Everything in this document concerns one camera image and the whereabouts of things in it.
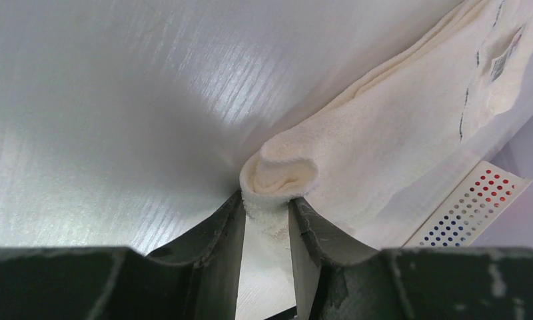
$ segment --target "towel fold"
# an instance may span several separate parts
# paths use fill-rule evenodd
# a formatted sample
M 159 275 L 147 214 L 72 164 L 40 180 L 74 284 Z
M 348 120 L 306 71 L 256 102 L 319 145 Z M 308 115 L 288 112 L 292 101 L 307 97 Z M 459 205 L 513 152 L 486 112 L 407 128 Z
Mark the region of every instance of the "towel fold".
M 533 0 L 464 1 L 245 163 L 251 223 L 289 249 L 286 203 L 305 196 L 352 233 L 513 106 L 532 52 Z

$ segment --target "folded towel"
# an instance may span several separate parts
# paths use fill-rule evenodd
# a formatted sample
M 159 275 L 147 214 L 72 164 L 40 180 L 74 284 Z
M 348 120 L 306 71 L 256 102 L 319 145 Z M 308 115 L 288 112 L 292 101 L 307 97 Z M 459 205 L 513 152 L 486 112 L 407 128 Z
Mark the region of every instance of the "folded towel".
M 532 52 L 533 0 L 464 1 L 245 163 L 250 223 L 288 249 L 286 203 L 305 196 L 352 233 L 513 106 Z

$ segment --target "white towel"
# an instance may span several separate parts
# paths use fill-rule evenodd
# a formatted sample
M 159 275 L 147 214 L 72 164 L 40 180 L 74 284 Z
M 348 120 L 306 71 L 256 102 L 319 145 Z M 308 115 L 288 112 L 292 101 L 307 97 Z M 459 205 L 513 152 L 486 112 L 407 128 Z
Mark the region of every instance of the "white towel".
M 533 0 L 464 1 L 245 163 L 253 227 L 288 249 L 286 203 L 305 196 L 352 233 L 513 106 L 532 52 Z

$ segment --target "white tag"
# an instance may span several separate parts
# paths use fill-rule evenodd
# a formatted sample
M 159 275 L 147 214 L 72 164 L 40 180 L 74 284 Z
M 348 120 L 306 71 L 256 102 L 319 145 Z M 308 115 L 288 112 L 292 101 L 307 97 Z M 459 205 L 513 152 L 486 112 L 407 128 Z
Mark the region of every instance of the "white tag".
M 512 39 L 512 42 L 508 46 L 508 48 L 504 51 L 504 53 L 492 60 L 492 66 L 490 68 L 490 83 L 494 82 L 504 71 L 504 66 L 506 65 L 506 62 L 508 62 L 512 56 L 512 53 L 516 50 L 518 45 L 520 44 L 520 40 L 522 38 L 522 34 L 524 33 L 525 25 L 521 26 L 518 29 L 518 32 L 516 32 L 514 38 Z

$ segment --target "perforated panel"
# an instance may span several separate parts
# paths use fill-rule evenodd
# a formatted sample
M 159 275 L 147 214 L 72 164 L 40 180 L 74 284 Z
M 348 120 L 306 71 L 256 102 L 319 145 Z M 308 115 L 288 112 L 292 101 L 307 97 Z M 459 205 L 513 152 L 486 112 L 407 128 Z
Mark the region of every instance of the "perforated panel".
M 529 184 L 529 179 L 521 179 L 486 161 L 480 162 L 405 247 L 471 244 Z

